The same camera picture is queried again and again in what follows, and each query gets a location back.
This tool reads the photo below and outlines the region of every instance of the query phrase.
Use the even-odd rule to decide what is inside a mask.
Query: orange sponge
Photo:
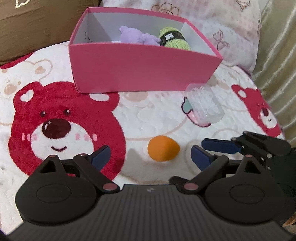
[[[155,161],[169,161],[174,159],[180,146],[173,139],[166,136],[155,136],[148,143],[148,154]]]

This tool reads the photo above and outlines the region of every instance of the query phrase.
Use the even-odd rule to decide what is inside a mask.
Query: brown cushion
[[[99,0],[0,0],[0,65],[68,41],[87,7]]]

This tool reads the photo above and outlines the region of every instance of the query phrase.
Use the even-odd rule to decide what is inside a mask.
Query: clear plastic container
[[[192,106],[198,125],[207,126],[223,118],[224,110],[208,85],[190,84],[185,90],[185,95]]]

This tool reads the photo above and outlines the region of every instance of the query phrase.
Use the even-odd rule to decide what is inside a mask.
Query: green yarn ball
[[[160,35],[159,38],[161,38],[163,35],[165,35],[167,32],[171,32],[171,31],[178,31],[180,32],[178,29],[176,28],[172,28],[172,27],[165,27],[160,31]],[[175,48],[175,49],[183,49],[183,50],[190,50],[190,46],[189,44],[183,40],[183,39],[172,39],[169,40],[165,43],[164,45],[165,47],[169,47],[169,48]]]

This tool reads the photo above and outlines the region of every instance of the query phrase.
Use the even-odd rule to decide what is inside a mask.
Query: purple teddy bear
[[[160,39],[151,34],[144,34],[136,28],[120,27],[120,41],[130,44],[144,44],[160,46]]]

